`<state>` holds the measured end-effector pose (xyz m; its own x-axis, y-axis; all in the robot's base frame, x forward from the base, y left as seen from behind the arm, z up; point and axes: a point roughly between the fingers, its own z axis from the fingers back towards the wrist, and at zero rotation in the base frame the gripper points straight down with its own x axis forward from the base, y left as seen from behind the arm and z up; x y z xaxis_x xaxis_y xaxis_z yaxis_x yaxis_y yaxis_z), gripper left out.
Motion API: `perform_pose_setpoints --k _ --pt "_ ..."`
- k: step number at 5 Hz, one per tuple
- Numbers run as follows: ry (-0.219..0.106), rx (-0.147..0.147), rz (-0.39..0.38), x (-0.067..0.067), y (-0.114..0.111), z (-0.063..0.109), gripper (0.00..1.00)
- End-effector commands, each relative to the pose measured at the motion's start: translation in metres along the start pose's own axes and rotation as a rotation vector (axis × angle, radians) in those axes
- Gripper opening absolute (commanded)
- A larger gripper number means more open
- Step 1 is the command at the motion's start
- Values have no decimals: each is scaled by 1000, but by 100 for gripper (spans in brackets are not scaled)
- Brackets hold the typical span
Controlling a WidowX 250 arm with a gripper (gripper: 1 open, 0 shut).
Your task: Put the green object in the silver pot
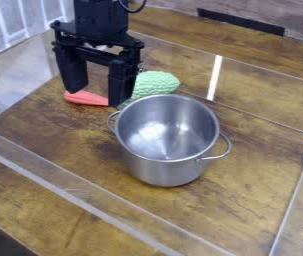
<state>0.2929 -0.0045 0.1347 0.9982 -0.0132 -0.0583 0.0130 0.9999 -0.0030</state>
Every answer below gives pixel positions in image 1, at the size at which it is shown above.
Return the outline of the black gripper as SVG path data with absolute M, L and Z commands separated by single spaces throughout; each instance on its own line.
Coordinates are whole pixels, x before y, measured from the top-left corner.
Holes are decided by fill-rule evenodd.
M 128 34 L 128 16 L 144 8 L 129 8 L 128 0 L 73 0 L 74 18 L 54 20 L 53 52 L 65 90 L 74 94 L 88 85 L 87 61 L 104 63 L 111 56 L 97 46 L 120 47 L 108 65 L 108 104 L 131 98 L 144 43 Z

